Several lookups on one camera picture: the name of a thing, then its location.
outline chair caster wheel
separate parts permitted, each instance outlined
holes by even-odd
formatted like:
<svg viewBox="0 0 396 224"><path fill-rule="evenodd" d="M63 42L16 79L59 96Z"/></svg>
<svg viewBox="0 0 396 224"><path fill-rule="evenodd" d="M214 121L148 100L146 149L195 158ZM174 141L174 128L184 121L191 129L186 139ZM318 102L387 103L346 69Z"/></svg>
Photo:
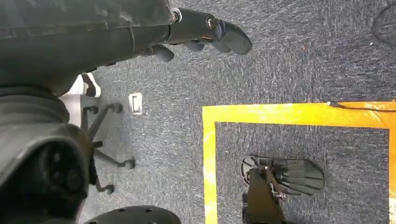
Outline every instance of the chair caster wheel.
<svg viewBox="0 0 396 224"><path fill-rule="evenodd" d="M121 113L124 107L120 103L114 103L113 104L113 112L114 113Z"/></svg>
<svg viewBox="0 0 396 224"><path fill-rule="evenodd" d="M91 106L91 107L89 108L89 111L90 111L92 114L97 114L97 113L99 112L99 108L98 108L97 106Z"/></svg>
<svg viewBox="0 0 396 224"><path fill-rule="evenodd" d="M105 186L105 192L107 195L111 195L114 192L114 185Z"/></svg>
<svg viewBox="0 0 396 224"><path fill-rule="evenodd" d="M127 169L135 168L135 160L127 160L127 161L125 161L125 168L127 168Z"/></svg>

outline yellow tape square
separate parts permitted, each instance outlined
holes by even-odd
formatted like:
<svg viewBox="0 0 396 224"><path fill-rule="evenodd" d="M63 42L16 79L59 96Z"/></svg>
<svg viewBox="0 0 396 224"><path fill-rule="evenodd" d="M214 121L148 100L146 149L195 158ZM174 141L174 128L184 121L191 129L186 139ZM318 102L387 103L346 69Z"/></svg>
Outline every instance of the yellow tape square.
<svg viewBox="0 0 396 224"><path fill-rule="evenodd" d="M395 102L345 102L343 106L396 110ZM204 106L205 223L217 224L216 122L389 129L389 223L396 224L396 113L348 110L318 104Z"/></svg>

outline cable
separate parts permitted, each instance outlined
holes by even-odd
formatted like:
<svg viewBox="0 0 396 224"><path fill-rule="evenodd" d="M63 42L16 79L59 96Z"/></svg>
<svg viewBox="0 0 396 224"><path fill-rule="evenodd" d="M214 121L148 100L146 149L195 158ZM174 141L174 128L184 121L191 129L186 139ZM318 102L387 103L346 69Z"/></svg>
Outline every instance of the cable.
<svg viewBox="0 0 396 224"><path fill-rule="evenodd" d="M383 43L383 44L386 44L386 45L388 45L388 46L390 46L390 47L396 48L396 44L390 43L390 42L388 42L388 41L383 40L383 39L380 38L380 37L377 35L377 33L375 32L375 28L376 28L376 26L377 26L378 19L379 19L381 16L383 16L383 14L384 14L386 11L388 11L388 10L389 10L392 6L394 6L394 5L396 5L396 1L392 2L390 5L388 5L388 6L386 6L385 8L383 8L383 9L380 11L380 13L374 18L373 24L371 25L371 34L373 35L373 37L374 37L377 41L379 41L379 42L381 42L381 43Z"/></svg>
<svg viewBox="0 0 396 224"><path fill-rule="evenodd" d="M348 107L340 105L339 103L329 101L327 104L331 107L341 108L341 109L348 109L348 110L358 110L358 111L375 111L375 112L386 112L386 113L395 113L396 110L379 110L373 108L365 108L365 107Z"/></svg>

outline white shoe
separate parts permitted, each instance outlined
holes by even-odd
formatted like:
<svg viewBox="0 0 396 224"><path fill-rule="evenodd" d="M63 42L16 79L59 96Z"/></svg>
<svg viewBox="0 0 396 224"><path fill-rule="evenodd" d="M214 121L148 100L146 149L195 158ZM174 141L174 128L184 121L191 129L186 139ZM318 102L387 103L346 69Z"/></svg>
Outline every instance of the white shoe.
<svg viewBox="0 0 396 224"><path fill-rule="evenodd" d="M99 85L95 82L92 73L83 73L81 77L84 81L84 94L89 97L100 97L101 89Z"/></svg>

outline chair leg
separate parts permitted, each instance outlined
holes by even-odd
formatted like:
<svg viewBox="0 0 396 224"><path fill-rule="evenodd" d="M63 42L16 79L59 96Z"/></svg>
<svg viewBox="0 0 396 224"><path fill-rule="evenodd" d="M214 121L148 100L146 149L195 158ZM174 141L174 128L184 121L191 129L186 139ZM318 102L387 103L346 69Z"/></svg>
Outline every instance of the chair leg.
<svg viewBox="0 0 396 224"><path fill-rule="evenodd" d="M95 135L96 133L98 133L98 130L100 128L100 125L102 124L107 112L110 109L112 109L114 113L121 113L123 107L120 103L108 104L103 110L100 111L99 115L96 117L93 124L88 129L89 137L91 138L91 140L95 138Z"/></svg>
<svg viewBox="0 0 396 224"><path fill-rule="evenodd" d="M99 193L101 192L106 192L106 194L110 195L114 192L114 185L106 185L104 188L100 185L99 178L96 180L95 183L96 190L98 190Z"/></svg>
<svg viewBox="0 0 396 224"><path fill-rule="evenodd" d="M95 147L95 158L106 162L110 165L114 165L117 168L121 168L121 167L126 167L127 169L133 169L135 167L135 161L133 159L130 160L126 160L124 162L118 162L115 159L111 158L110 156L104 154L102 151L98 150L98 147L103 146L102 142L94 142L94 145L96 145Z"/></svg>
<svg viewBox="0 0 396 224"><path fill-rule="evenodd" d="M88 111L92 114L97 114L99 108L96 106L86 106L83 108L83 114L81 115L81 129L88 131Z"/></svg>

